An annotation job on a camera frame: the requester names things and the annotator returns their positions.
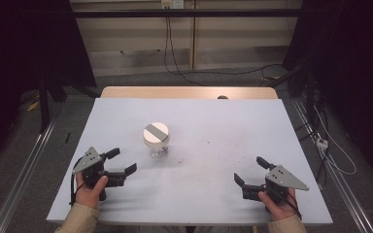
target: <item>metal bar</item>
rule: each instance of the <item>metal bar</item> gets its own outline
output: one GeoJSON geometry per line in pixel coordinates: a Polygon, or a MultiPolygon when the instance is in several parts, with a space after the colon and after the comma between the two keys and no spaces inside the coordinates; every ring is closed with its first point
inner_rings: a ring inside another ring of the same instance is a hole
{"type": "MultiPolygon", "coordinates": [[[[312,132],[312,126],[308,122],[308,118],[305,116],[306,109],[301,101],[299,103],[293,99],[293,104],[295,109],[298,111],[298,114],[305,124],[305,127],[308,133],[312,132]]],[[[323,152],[320,152],[320,157],[323,159],[323,152]]],[[[328,158],[335,164],[332,155],[329,153],[328,158]]],[[[348,210],[350,211],[351,216],[353,217],[354,221],[356,222],[356,226],[361,233],[373,233],[373,227],[367,216],[365,210],[362,208],[359,201],[356,199],[353,191],[351,190],[350,186],[348,185],[347,181],[345,180],[344,176],[336,169],[334,169],[327,161],[325,161],[325,165],[327,167],[327,171],[331,178],[333,179],[335,185],[337,186],[338,191],[342,199],[344,200],[348,210]]]]}
{"type": "Polygon", "coordinates": [[[300,9],[237,9],[237,10],[77,10],[76,18],[92,17],[299,17],[300,9]]]}
{"type": "Polygon", "coordinates": [[[0,209],[0,233],[3,233],[8,228],[8,225],[11,221],[12,216],[14,215],[15,210],[17,209],[17,204],[22,197],[23,191],[26,189],[28,182],[32,176],[32,173],[36,167],[36,164],[39,161],[39,158],[44,150],[45,145],[51,135],[56,119],[60,115],[62,108],[56,109],[56,113],[53,116],[50,124],[46,130],[38,136],[37,142],[35,143],[34,148],[29,153],[29,156],[23,165],[23,168],[17,177],[17,181],[14,183],[14,186],[11,188],[11,191],[6,198],[3,206],[0,209]]]}

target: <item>small object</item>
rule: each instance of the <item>small object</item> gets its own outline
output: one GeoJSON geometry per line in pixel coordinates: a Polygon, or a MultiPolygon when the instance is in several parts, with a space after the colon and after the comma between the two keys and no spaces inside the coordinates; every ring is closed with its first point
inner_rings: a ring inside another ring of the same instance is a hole
{"type": "Polygon", "coordinates": [[[317,138],[316,145],[318,149],[325,151],[328,148],[328,141],[322,138],[317,138]]]}
{"type": "Polygon", "coordinates": [[[153,150],[153,158],[162,158],[168,154],[169,140],[169,129],[164,123],[154,122],[144,129],[144,143],[153,150]]]}
{"type": "Polygon", "coordinates": [[[69,142],[69,138],[71,137],[71,133],[68,133],[68,136],[66,137],[65,139],[65,144],[67,144],[69,142]]]}

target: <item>cylindrical object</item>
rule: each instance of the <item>cylindrical object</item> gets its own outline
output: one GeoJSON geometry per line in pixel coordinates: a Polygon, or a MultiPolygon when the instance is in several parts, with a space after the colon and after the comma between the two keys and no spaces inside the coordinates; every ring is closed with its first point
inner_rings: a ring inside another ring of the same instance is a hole
{"type": "Polygon", "coordinates": [[[154,158],[161,158],[168,154],[169,140],[169,129],[164,123],[154,122],[144,129],[144,142],[153,149],[154,158]]]}

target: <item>dark background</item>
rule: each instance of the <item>dark background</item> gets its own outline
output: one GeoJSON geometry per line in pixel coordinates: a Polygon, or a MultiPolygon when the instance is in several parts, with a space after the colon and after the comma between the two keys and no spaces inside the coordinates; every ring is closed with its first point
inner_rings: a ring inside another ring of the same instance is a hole
{"type": "MultiPolygon", "coordinates": [[[[373,1],[304,1],[303,9],[328,14],[299,18],[284,66],[302,62],[320,40],[304,68],[373,166],[373,1]]],[[[306,77],[294,79],[290,93],[299,93],[306,77]]]]}
{"type": "Polygon", "coordinates": [[[17,115],[21,93],[39,80],[95,85],[68,0],[0,1],[0,145],[17,115]]]}

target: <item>white cylinder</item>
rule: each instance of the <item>white cylinder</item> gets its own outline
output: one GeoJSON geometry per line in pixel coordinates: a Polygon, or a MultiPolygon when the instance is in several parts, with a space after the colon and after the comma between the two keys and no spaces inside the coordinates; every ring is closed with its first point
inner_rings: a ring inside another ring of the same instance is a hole
{"type": "Polygon", "coordinates": [[[169,129],[164,123],[154,122],[144,129],[144,142],[152,149],[165,148],[169,140],[169,129]]]}

